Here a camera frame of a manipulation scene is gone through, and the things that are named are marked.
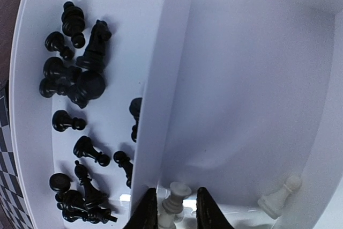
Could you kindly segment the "white plastic tray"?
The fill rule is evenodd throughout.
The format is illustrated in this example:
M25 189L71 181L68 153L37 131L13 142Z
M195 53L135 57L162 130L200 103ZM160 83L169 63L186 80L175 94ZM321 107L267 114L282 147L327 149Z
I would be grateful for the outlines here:
M108 23L106 89L80 109L39 92L63 4ZM237 228L342 228L342 0L21 0L10 64L10 127L34 228L68 223L48 181L73 176L76 141L133 160L82 159L122 228L144 192L206 187ZM276 220L258 200L302 179Z

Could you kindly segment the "black chess pieces cluster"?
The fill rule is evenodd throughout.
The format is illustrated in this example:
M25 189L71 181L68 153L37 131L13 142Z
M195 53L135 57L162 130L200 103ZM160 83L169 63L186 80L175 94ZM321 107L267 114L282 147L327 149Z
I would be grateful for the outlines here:
M63 219L70 223L79 219L92 224L117 222L111 209L101 206L108 196L92 185L87 167L76 161L74 173L84 189L83 194L71 189L71 179L66 174L55 173L49 179L50 189L55 192L56 206L61 210Z
M85 108L105 91L102 73L112 33L106 21L97 20L86 41L84 12L71 1L63 5L61 22L62 31L51 32L44 42L48 51L58 52L59 56L50 57L44 63L39 92L44 98L54 94L67 96L77 106Z

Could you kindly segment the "black chess pieces lower cluster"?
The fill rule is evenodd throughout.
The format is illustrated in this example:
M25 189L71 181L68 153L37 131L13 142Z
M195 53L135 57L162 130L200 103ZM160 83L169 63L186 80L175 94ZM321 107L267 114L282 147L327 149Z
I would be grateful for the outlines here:
M87 167L76 161L74 173L84 189L83 194L71 189L71 179L66 174L55 173L49 179L50 189L55 192L56 206L61 210L63 219L70 223L79 219L92 224L117 222L111 209L101 206L108 196L92 185Z

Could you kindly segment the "black white chessboard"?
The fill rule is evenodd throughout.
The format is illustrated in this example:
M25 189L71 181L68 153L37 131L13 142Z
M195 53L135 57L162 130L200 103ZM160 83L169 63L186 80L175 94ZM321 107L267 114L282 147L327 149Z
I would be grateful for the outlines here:
M12 148L8 87L1 89L1 209L12 228L33 228L21 191Z

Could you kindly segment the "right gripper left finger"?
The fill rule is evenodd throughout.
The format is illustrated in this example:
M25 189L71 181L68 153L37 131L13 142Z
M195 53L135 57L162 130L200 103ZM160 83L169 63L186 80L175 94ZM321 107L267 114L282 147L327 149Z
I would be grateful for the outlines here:
M156 188L149 188L123 229L157 229L158 201Z

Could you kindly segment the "white rook in tray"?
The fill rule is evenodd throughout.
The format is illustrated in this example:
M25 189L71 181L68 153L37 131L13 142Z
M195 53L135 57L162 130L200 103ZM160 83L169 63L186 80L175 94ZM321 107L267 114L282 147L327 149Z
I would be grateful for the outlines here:
M189 186L181 182L170 184L170 195L163 200L162 207L167 213L179 214L183 211L183 201L192 194Z

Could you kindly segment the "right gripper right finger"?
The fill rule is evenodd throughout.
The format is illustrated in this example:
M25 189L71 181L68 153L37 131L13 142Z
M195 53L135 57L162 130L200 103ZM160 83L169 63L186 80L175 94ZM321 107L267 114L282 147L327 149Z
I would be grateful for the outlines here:
M205 187L200 187L197 190L196 207L197 228L234 229Z

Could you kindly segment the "white pawn in tray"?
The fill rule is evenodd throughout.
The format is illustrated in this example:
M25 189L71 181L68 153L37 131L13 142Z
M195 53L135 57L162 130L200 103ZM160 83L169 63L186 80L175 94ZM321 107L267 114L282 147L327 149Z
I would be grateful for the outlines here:
M282 209L287 198L297 192L302 185L299 176L291 175L282 187L274 193L263 195L258 200L258 206L272 219L276 220L282 215Z

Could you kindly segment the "black chess pieces upper cluster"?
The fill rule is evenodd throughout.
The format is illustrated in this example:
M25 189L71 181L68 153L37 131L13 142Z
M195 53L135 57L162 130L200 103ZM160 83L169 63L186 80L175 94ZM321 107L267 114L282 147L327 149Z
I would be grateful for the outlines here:
M50 57L44 63L39 92L44 98L54 94L67 96L77 106L85 108L105 91L102 73L112 33L106 21L97 20L86 41L84 12L71 1L63 5L61 22L62 31L51 32L44 42L48 51L58 52L59 56Z

